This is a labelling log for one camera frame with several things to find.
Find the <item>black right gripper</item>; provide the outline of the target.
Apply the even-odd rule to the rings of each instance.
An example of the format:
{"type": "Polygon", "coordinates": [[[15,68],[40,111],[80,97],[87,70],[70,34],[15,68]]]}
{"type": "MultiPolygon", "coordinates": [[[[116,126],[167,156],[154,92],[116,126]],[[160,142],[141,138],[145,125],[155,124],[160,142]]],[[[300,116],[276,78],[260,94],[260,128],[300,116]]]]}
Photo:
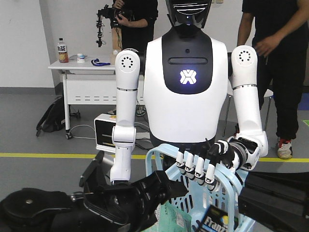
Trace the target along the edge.
{"type": "Polygon", "coordinates": [[[141,180],[108,184],[111,157],[97,153],[80,178],[83,204],[105,223],[107,232],[141,232],[157,222],[155,211],[168,199],[183,197],[183,182],[169,180],[164,171],[155,171],[141,180]]]}

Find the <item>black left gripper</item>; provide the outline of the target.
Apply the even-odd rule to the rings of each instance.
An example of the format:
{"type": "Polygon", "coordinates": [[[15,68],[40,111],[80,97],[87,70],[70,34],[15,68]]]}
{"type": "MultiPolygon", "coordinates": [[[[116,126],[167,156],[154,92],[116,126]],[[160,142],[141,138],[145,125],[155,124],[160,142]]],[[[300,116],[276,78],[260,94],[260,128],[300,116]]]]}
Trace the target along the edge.
{"type": "Polygon", "coordinates": [[[274,232],[309,230],[309,174],[250,172],[239,212],[274,232]]]}

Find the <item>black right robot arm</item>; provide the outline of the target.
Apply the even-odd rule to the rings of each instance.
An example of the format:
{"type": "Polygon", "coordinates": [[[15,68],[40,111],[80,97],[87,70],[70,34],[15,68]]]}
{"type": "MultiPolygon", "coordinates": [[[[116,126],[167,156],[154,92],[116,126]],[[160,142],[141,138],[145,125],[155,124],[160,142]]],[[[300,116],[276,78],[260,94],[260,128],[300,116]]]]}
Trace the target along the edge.
{"type": "Polygon", "coordinates": [[[0,203],[3,232],[140,232],[156,222],[155,210],[188,190],[154,171],[133,183],[109,184],[112,157],[97,153],[81,175],[82,191],[66,194],[23,188],[0,203]]]}

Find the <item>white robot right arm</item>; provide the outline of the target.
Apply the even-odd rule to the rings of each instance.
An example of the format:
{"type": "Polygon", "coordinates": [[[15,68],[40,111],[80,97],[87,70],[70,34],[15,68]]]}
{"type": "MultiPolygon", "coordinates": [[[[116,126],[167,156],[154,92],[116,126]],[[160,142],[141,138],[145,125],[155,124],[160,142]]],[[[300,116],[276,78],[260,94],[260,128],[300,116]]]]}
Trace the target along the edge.
{"type": "Polygon", "coordinates": [[[111,185],[86,183],[84,206],[115,229],[137,232],[156,208],[172,201],[179,209],[192,203],[189,215],[206,212],[203,193],[220,189],[216,167],[252,170],[268,152],[256,86],[257,55],[249,46],[228,54],[222,44],[181,52],[152,42],[145,65],[125,49],[115,58],[116,123],[112,129],[115,158],[111,185]],[[155,151],[174,162],[167,171],[148,171],[129,183],[136,140],[134,111],[140,71],[144,70],[144,104],[155,151]]]}

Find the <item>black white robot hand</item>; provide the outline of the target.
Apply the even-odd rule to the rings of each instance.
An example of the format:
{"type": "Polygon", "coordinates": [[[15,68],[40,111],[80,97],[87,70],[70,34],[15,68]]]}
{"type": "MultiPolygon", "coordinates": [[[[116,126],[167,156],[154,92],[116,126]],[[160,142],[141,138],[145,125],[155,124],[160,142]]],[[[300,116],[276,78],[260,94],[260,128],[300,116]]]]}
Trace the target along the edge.
{"type": "Polygon", "coordinates": [[[196,181],[201,186],[206,186],[210,191],[218,191],[220,183],[215,179],[215,167],[221,164],[235,172],[239,166],[239,158],[235,150],[225,140],[215,142],[211,147],[202,146],[197,163],[194,165],[196,148],[187,153],[184,158],[184,148],[181,147],[176,158],[176,166],[182,175],[196,181]]]}

